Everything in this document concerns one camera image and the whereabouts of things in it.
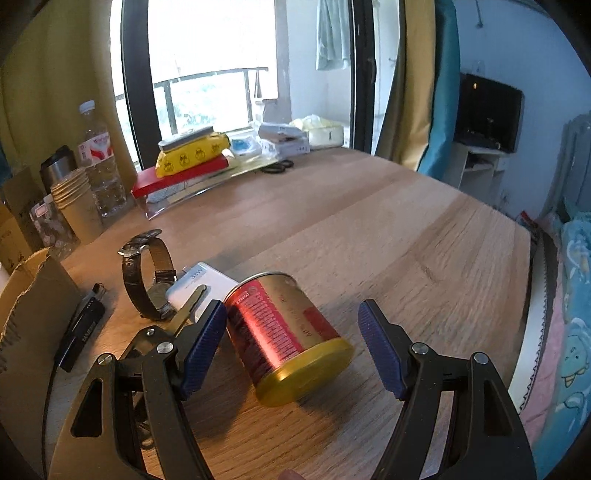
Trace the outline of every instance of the balcony railing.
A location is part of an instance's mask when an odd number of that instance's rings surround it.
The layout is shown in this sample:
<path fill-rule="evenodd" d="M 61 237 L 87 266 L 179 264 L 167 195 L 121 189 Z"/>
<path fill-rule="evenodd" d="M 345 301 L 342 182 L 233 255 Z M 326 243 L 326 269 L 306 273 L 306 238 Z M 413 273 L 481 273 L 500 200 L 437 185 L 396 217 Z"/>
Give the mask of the balcony railing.
<path fill-rule="evenodd" d="M 204 77 L 213 77 L 216 75 L 226 75 L 228 73 L 242 73 L 244 76 L 244 92 L 246 94 L 246 111 L 248 113 L 248 121 L 252 121 L 252 94 L 251 94 L 251 82 L 248 76 L 249 72 L 256 72 L 255 76 L 255 92 L 261 91 L 261 85 L 259 82 L 259 72 L 268 72 L 269 67 L 252 67 L 247 69 L 228 69 L 228 70 L 215 70 L 213 72 L 194 73 L 193 75 L 185 75 L 182 77 L 176 77 L 173 79 L 163 80 L 162 82 L 154 83 L 154 89 L 162 87 L 164 89 L 164 100 L 166 102 L 166 113 L 168 116 L 168 123 L 170 125 L 170 131 L 173 135 L 178 133 L 177 119 L 174 114 L 173 95 L 171 85 L 173 83 L 185 82 L 186 80 L 194 80 Z M 125 98 L 124 94 L 117 95 L 115 101 Z"/>

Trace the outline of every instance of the tv screen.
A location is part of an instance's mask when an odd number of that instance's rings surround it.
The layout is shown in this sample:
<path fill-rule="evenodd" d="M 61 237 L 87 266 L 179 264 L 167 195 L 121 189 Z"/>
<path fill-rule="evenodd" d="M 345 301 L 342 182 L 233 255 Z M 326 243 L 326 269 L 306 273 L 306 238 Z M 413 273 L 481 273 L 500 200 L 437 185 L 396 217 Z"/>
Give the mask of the tv screen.
<path fill-rule="evenodd" d="M 463 75 L 454 139 L 513 153 L 522 104 L 521 90 L 477 75 Z"/>

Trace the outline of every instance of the yellow plastic bag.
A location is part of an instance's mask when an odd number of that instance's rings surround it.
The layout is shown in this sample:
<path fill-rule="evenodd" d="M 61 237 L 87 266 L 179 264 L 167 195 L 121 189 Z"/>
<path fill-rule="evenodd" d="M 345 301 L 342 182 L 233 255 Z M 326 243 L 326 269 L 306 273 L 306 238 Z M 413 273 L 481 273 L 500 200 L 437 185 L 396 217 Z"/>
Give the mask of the yellow plastic bag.
<path fill-rule="evenodd" d="M 230 148 L 226 134 L 214 133 L 182 145 L 169 152 L 160 152 L 156 161 L 156 176 L 161 179 L 216 158 Z"/>

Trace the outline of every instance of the black scissors handle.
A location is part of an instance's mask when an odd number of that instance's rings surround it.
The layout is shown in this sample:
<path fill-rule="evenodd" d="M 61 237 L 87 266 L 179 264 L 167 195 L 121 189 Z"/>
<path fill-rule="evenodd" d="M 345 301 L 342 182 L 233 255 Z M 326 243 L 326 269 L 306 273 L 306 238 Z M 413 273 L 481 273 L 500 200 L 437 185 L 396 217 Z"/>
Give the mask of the black scissors handle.
<path fill-rule="evenodd" d="M 271 165 L 267 165 L 261 169 L 264 173 L 283 173 L 288 168 L 292 168 L 294 163 L 291 160 L 281 160 Z"/>

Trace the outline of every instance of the white bottle cap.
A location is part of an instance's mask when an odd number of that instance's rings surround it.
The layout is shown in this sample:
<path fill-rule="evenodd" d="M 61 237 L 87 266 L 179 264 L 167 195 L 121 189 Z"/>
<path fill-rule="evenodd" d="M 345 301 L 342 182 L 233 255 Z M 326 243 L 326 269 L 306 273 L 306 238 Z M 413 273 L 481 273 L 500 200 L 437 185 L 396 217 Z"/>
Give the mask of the white bottle cap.
<path fill-rule="evenodd" d="M 89 112 L 91 110 L 95 109 L 95 101 L 94 100 L 88 100 L 87 102 L 84 102 L 83 104 L 80 105 L 80 113 L 86 113 Z"/>

